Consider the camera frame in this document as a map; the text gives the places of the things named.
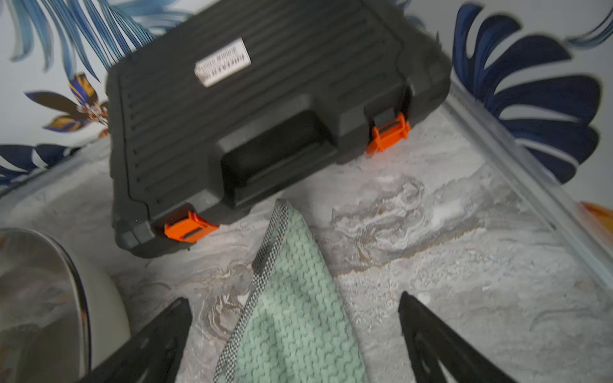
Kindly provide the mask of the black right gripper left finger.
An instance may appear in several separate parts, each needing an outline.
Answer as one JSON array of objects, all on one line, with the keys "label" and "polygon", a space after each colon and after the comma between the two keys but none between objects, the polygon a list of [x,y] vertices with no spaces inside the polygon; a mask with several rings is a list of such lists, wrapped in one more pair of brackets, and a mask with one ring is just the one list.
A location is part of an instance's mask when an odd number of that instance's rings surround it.
[{"label": "black right gripper left finger", "polygon": [[81,382],[174,382],[193,314],[178,298]]}]

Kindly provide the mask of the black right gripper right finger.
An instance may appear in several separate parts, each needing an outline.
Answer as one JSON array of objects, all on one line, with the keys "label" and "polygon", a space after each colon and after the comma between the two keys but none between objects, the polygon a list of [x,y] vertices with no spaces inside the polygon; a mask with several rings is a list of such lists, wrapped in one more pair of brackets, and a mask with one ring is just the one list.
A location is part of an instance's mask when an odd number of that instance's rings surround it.
[{"label": "black right gripper right finger", "polygon": [[403,292],[399,308],[402,334],[417,382],[513,382],[416,297]]}]

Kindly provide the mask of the glass pot lid black knob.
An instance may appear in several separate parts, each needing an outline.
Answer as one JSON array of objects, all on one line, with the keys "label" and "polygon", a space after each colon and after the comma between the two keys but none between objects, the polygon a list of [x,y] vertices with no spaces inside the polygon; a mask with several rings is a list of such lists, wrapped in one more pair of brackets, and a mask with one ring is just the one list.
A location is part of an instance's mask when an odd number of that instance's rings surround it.
[{"label": "glass pot lid black knob", "polygon": [[1,231],[1,380],[76,382],[89,370],[87,325],[65,251],[17,228]]}]

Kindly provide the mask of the green waffle cloth checkered trim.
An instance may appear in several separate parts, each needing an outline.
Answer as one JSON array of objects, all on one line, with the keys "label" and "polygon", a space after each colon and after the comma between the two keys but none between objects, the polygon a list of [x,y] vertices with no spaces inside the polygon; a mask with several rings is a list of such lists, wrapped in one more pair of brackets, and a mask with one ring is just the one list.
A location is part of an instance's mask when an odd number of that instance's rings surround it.
[{"label": "green waffle cloth checkered trim", "polygon": [[338,287],[303,216],[276,201],[216,382],[367,382]]}]

